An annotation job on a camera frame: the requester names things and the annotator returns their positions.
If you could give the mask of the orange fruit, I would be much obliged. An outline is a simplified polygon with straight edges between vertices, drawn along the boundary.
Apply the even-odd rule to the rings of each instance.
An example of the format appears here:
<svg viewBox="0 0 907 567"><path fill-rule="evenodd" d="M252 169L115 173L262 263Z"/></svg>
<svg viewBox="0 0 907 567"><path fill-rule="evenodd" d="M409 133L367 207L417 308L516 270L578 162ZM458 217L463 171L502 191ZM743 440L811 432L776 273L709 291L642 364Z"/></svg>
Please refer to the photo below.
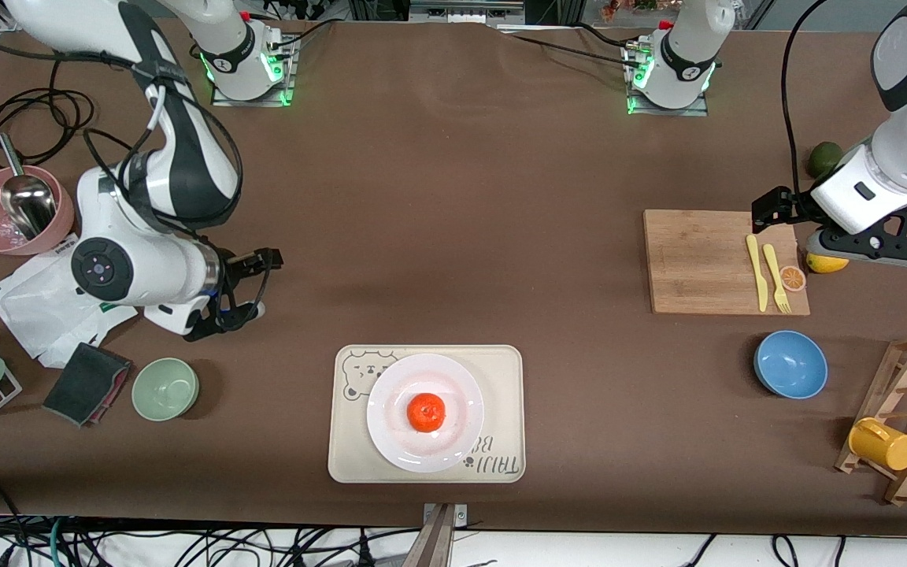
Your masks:
<svg viewBox="0 0 907 567"><path fill-rule="evenodd" d="M432 392L419 392L407 403L405 413L408 423L415 432L433 433L438 431L446 420L446 403Z"/></svg>

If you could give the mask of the white round plate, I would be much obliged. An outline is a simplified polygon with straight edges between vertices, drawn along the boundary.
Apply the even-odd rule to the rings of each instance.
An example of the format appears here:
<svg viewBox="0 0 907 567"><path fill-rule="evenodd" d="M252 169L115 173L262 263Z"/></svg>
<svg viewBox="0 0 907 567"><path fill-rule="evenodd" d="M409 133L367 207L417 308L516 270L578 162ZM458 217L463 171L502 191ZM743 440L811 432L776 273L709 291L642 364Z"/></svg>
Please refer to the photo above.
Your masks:
<svg viewBox="0 0 907 567"><path fill-rule="evenodd" d="M406 406L419 392L446 403L438 431L418 433L406 419ZM440 473L468 457L485 421L481 387L454 359L419 353L400 359L378 378L368 395L368 434L381 456L408 473Z"/></svg>

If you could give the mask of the yellow plastic fork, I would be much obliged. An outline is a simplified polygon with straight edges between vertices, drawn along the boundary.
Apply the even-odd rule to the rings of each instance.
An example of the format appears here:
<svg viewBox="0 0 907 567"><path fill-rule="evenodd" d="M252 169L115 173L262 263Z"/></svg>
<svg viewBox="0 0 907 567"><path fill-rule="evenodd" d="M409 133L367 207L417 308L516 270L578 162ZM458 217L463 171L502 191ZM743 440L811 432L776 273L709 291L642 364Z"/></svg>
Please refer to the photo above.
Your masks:
<svg viewBox="0 0 907 567"><path fill-rule="evenodd" d="M766 243L762 247L765 260L774 284L773 298L776 306L781 313L792 313L791 305L786 294L783 280L780 274L780 265L778 263L775 248L772 244Z"/></svg>

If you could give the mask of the yellow plastic knife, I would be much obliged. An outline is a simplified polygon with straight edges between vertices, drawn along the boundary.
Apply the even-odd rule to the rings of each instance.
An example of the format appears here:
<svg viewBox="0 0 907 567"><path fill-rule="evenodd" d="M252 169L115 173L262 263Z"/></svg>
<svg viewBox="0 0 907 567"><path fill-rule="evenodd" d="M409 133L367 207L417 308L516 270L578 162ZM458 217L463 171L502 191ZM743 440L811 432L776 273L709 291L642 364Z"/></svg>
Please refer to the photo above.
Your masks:
<svg viewBox="0 0 907 567"><path fill-rule="evenodd" d="M746 250L748 250L749 258L751 259L753 280L755 280L758 298L758 309L760 313L766 313L769 306L768 281L765 279L765 276L763 276L761 269L760 249L755 235L749 234L746 236Z"/></svg>

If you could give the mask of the wooden cutting board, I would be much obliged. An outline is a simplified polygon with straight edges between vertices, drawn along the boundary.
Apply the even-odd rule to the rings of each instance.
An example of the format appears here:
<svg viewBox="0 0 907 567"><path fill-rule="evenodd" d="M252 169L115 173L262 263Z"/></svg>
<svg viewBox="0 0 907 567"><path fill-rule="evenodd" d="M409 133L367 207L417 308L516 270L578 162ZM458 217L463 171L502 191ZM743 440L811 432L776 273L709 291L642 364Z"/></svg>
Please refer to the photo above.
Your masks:
<svg viewBox="0 0 907 567"><path fill-rule="evenodd" d="M646 265L655 313L779 316L774 300L760 311L746 237L751 213L645 209Z"/></svg>

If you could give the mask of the pale green bowl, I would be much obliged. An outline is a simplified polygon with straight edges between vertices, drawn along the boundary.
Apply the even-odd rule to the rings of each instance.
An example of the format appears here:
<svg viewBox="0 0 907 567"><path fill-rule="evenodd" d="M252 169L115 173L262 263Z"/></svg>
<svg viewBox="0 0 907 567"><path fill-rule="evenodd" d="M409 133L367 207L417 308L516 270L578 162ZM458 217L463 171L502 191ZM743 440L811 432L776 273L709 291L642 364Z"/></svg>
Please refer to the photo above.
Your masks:
<svg viewBox="0 0 907 567"><path fill-rule="evenodd" d="M133 408L150 422L166 422L187 412L197 401L197 373L183 360L162 358L147 364L132 384Z"/></svg>

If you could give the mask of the dark grey folded cloth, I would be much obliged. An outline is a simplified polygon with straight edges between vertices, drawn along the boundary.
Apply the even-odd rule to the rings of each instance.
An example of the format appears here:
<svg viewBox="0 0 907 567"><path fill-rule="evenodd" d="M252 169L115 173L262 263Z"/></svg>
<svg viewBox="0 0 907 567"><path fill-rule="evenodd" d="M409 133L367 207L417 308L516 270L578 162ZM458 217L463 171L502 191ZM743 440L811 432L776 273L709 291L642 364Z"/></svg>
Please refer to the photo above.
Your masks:
<svg viewBox="0 0 907 567"><path fill-rule="evenodd" d="M121 391L131 366L130 360L81 343L41 408L79 428L96 424Z"/></svg>

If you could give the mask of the brown table mat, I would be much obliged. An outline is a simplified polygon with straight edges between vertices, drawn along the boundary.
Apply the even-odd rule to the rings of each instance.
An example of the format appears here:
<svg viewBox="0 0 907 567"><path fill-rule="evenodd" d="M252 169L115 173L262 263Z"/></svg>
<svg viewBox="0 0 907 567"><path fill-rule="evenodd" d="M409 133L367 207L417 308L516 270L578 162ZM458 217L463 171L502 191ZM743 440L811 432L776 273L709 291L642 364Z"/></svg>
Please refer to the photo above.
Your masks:
<svg viewBox="0 0 907 567"><path fill-rule="evenodd" d="M202 391L151 423L126 387L86 428L41 408L57 373L0 321L23 385L0 410L0 487L22 513L65 516L411 525L426 502L456 502L483 530L907 535L881 476L834 470L886 344L907 339L907 269L812 279L802 318L650 308L645 209L746 211L788 182L784 42L728 37L694 119L627 115L605 62L483 25L321 29L291 106L213 109L245 187L208 234L282 250L266 314L195 343L142 319L111 331L105 348L137 367L187 360ZM18 265L0 255L0 280ZM753 370L786 329L827 358L813 398ZM522 477L334 481L335 355L356 343L515 347Z"/></svg>

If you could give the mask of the white plastic bag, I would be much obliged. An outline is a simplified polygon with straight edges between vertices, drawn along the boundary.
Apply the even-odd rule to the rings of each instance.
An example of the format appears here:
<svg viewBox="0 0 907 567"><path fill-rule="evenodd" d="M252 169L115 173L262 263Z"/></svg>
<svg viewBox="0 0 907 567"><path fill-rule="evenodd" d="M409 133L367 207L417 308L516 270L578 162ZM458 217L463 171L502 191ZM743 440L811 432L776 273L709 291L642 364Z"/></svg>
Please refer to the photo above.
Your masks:
<svg viewBox="0 0 907 567"><path fill-rule="evenodd" d="M0 281L0 318L30 358L63 369L76 348L100 346L108 331L138 316L80 293L71 272L78 237L69 234Z"/></svg>

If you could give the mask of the metal scoop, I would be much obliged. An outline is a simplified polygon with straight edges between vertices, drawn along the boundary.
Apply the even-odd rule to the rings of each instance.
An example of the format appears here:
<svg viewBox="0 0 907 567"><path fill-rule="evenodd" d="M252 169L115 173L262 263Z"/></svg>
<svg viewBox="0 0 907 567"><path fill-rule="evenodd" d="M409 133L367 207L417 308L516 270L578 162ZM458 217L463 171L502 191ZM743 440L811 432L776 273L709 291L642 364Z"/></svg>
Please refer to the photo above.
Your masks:
<svg viewBox="0 0 907 567"><path fill-rule="evenodd" d="M12 172L0 187L0 204L22 236L32 241L50 226L57 212L53 191L40 177L25 172L23 161L5 132L0 132L0 147Z"/></svg>

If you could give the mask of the yellow mug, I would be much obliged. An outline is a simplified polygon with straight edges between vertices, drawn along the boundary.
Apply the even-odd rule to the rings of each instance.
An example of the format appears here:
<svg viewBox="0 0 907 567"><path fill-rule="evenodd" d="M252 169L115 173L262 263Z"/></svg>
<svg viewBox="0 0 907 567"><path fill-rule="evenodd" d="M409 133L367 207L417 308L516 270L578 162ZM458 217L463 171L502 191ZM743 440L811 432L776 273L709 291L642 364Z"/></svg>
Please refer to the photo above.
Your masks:
<svg viewBox="0 0 907 567"><path fill-rule="evenodd" d="M847 447L854 455L891 471L907 468L907 434L874 417L864 417L853 425Z"/></svg>

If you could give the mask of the beige bear print tray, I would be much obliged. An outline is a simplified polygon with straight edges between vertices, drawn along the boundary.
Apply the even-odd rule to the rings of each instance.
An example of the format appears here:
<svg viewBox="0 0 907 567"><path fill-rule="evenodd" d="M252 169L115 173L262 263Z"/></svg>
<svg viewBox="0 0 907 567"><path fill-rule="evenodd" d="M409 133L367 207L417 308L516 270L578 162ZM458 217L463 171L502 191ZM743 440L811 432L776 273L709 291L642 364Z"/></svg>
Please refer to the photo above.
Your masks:
<svg viewBox="0 0 907 567"><path fill-rule="evenodd" d="M412 473L386 461L366 421L368 395L400 359L435 353L460 362L476 378L485 421L468 457L453 468ZM526 468L524 369L510 345L349 345L335 359L328 471L342 484L507 484Z"/></svg>

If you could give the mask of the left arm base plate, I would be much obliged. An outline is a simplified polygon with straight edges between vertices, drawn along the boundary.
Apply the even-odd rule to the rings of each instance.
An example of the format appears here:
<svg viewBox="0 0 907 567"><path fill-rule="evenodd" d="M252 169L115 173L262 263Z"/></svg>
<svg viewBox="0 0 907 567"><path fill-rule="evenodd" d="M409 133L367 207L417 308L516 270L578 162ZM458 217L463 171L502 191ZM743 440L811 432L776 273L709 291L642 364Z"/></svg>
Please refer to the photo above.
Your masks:
<svg viewBox="0 0 907 567"><path fill-rule="evenodd" d="M708 104L705 91L716 62L704 68L690 67L674 71L666 61L658 60L650 43L629 42L620 48L625 69L627 112L662 116L705 117Z"/></svg>

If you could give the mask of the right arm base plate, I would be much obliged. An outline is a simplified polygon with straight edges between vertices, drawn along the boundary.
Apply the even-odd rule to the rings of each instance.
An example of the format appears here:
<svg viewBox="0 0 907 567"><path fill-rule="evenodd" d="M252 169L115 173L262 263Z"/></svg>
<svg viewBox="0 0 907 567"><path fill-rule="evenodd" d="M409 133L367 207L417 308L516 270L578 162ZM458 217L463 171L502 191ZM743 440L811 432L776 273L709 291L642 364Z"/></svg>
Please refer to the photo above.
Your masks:
<svg viewBox="0 0 907 567"><path fill-rule="evenodd" d="M209 69L209 83L211 83L211 103L224 107L288 107L294 98L298 67L300 62L301 43L291 44L287 47L276 48L272 54L260 55L264 74L270 80L269 89L260 96L250 99L233 99L228 97L215 82L215 76Z"/></svg>

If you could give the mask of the grey metal frame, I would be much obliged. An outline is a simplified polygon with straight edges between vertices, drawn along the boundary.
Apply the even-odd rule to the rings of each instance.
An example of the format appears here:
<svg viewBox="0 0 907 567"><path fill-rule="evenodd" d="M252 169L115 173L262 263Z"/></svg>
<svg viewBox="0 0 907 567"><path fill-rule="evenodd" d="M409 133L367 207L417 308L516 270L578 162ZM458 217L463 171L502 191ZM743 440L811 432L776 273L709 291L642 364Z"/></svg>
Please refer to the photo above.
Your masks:
<svg viewBox="0 0 907 567"><path fill-rule="evenodd" d="M557 25L573 0L341 0L350 19L406 23Z"/></svg>

